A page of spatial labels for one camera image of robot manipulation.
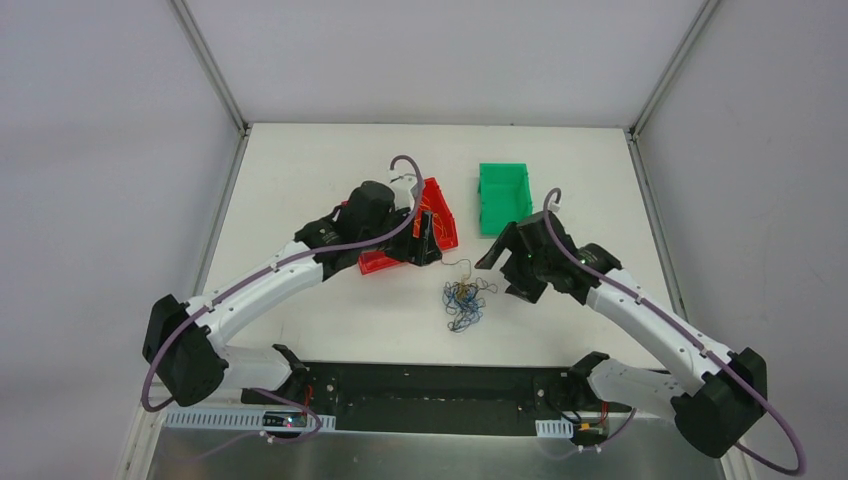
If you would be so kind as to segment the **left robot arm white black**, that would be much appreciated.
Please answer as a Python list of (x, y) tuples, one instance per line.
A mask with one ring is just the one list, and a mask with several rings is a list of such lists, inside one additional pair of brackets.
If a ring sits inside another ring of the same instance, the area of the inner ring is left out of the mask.
[(429, 265), (441, 257), (432, 215), (421, 209), (424, 182), (410, 175), (389, 184), (365, 181), (330, 214), (298, 230), (269, 259), (229, 284), (185, 301), (168, 294), (152, 306), (142, 356), (181, 407), (219, 388), (269, 392), (297, 402), (305, 378), (279, 345), (231, 345), (234, 336), (291, 296), (380, 251), (399, 262)]

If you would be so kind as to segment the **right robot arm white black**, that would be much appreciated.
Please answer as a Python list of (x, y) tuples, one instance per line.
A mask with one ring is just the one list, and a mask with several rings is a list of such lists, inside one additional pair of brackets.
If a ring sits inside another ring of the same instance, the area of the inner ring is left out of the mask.
[(653, 312), (641, 286), (603, 247), (576, 247), (556, 216), (537, 212), (510, 222), (476, 262), (501, 267), (507, 293), (535, 304), (553, 287), (611, 320), (663, 366), (633, 367), (601, 352), (575, 363), (569, 400), (583, 410), (606, 401), (672, 421), (700, 453), (720, 458), (764, 415), (764, 407), (739, 385), (768, 395), (767, 366), (751, 348), (740, 352), (715, 341), (665, 309)]

